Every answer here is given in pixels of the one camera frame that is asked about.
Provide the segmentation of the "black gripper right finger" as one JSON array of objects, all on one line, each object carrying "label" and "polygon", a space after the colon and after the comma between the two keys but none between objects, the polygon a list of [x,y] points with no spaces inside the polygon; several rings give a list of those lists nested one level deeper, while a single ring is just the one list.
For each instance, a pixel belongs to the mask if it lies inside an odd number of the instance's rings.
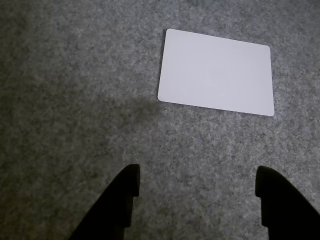
[{"label": "black gripper right finger", "polygon": [[318,240],[320,214],[279,172],[260,165],[255,195],[261,200],[261,224],[270,240]]}]

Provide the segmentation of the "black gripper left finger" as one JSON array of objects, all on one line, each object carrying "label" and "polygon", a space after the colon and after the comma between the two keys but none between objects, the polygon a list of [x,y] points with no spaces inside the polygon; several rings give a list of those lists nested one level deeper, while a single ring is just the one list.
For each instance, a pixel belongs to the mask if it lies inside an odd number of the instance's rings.
[{"label": "black gripper left finger", "polygon": [[129,164],[112,180],[70,236],[71,240],[123,240],[140,194],[140,165]]}]

